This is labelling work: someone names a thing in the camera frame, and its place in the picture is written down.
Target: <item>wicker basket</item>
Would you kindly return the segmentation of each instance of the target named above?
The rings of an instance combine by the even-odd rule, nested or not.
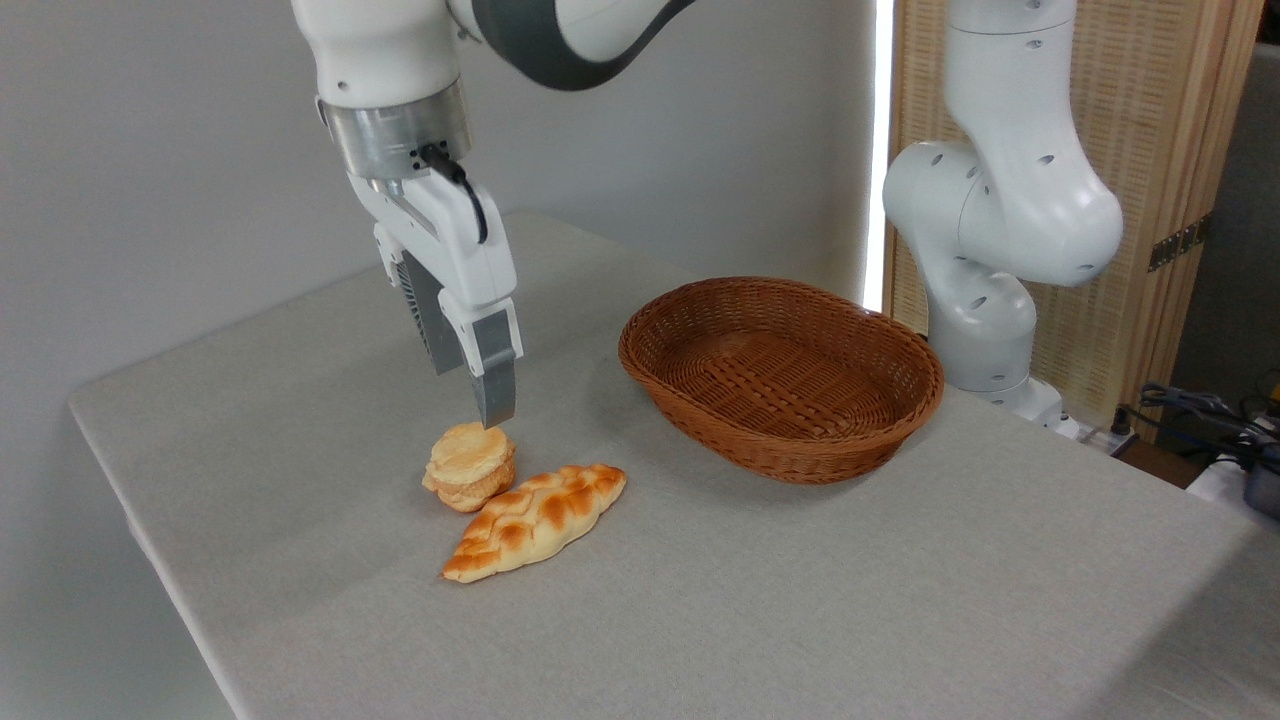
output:
[[[874,470],[942,400],[942,365],[905,325],[774,278],[673,290],[631,318],[618,356],[685,434],[788,483]]]

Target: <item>bread roll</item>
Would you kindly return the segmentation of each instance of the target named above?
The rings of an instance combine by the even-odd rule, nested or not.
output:
[[[474,583],[547,560],[590,530],[626,483],[626,473],[608,465],[566,465],[525,480],[467,525],[444,578]]]
[[[516,482],[515,456],[516,445],[500,429],[456,425],[431,448],[422,487],[460,512],[475,512]]]

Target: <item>cable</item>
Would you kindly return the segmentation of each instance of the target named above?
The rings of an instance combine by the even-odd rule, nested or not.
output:
[[[1211,441],[1211,439],[1206,439],[1206,438],[1202,438],[1202,437],[1198,437],[1198,436],[1188,434],[1187,432],[1180,430],[1180,429],[1170,425],[1169,423],[1162,423],[1162,421],[1160,421],[1160,420],[1157,420],[1155,418],[1149,418],[1147,415],[1143,415],[1142,413],[1139,413],[1137,409],[1134,409],[1130,405],[1120,405],[1119,407],[1123,409],[1125,413],[1128,413],[1132,418],[1137,418],[1138,420],[1142,420],[1143,423],[1147,423],[1148,425],[1152,425],[1155,428],[1165,430],[1165,432],[1170,433],[1171,436],[1174,436],[1174,437],[1176,437],[1179,439],[1183,439],[1183,441],[1187,441],[1187,442],[1190,442],[1190,443],[1194,443],[1194,445],[1199,445],[1202,447],[1206,447],[1206,448],[1210,448],[1212,451],[1216,451],[1220,455],[1228,455],[1231,459],[1236,460],[1236,464],[1239,464],[1242,468],[1244,468],[1244,464],[1242,464],[1239,461],[1240,460],[1247,460],[1247,461],[1249,461],[1249,468],[1244,468],[1245,470],[1253,468],[1254,465],[1262,465],[1267,470],[1270,470],[1272,473],[1276,473],[1276,474],[1280,474],[1280,464],[1276,464],[1274,457],[1268,457],[1263,452],[1258,452],[1258,451],[1253,450],[1254,447],[1261,447],[1257,442],[1224,443],[1224,442]]]

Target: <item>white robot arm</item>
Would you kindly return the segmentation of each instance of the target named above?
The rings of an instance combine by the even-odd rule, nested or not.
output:
[[[1071,119],[1075,0],[952,0],[947,24],[946,102],[973,143],[905,149],[884,210],[923,274],[947,382],[1059,429],[1061,396],[1030,378],[1036,306],[1018,278],[1083,284],[1123,233]]]
[[[585,90],[620,73],[692,0],[292,0],[316,58],[317,106],[378,220],[436,372],[466,364],[485,424],[515,411],[516,277],[497,208],[458,165],[470,150],[454,23],[530,79]],[[895,160],[890,219],[928,290],[947,379],[1052,424],[1029,377],[1036,309],[1014,277],[1075,286],[1110,261],[1120,206],[1071,120],[1075,0],[952,0],[946,100],[973,145]]]
[[[524,355],[516,272],[497,205],[458,161],[471,149],[454,23],[531,79],[614,77],[692,0],[292,0],[316,59],[316,108],[376,220],[436,373],[466,364],[485,427],[515,414]]]

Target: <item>black cable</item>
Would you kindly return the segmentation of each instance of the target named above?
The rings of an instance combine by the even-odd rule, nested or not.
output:
[[[1165,432],[1167,432],[1167,433],[1170,433],[1170,434],[1172,434],[1172,436],[1175,436],[1175,437],[1178,437],[1180,439],[1184,439],[1187,442],[1190,442],[1190,443],[1194,443],[1194,445],[1199,445],[1199,446],[1207,447],[1210,450],[1217,451],[1220,455],[1229,455],[1229,456],[1235,457],[1238,460],[1248,460],[1252,464],[1262,465],[1267,470],[1270,470],[1272,473],[1276,473],[1276,474],[1280,474],[1280,465],[1275,464],[1275,460],[1272,457],[1268,457],[1268,456],[1266,456],[1262,452],[1254,452],[1252,450],[1243,448],[1239,445],[1226,445],[1226,443],[1221,443],[1221,442],[1215,442],[1215,441],[1211,441],[1211,439],[1206,439],[1206,438],[1202,438],[1202,437],[1198,437],[1198,436],[1187,434],[1185,432],[1183,432],[1183,430],[1180,430],[1178,428],[1171,427],[1169,423],[1162,423],[1162,421],[1160,421],[1160,420],[1157,420],[1155,418],[1149,418],[1147,415],[1143,415],[1142,413],[1139,413],[1137,409],[1134,409],[1130,405],[1120,405],[1120,407],[1124,409],[1125,413],[1128,413],[1130,416],[1137,418],[1137,419],[1142,420],[1143,423],[1147,423],[1148,425],[1152,425],[1155,428],[1165,430]]]
[[[467,197],[471,200],[471,208],[476,211],[476,227],[480,232],[480,245],[489,240],[489,220],[484,217],[484,205],[480,204],[480,196],[476,195],[474,187],[467,181],[467,172],[462,169],[462,165],[457,160],[449,158],[449,154],[439,145],[424,145],[420,147],[419,154],[426,164],[433,170],[444,176],[453,184],[461,186],[467,191]]]

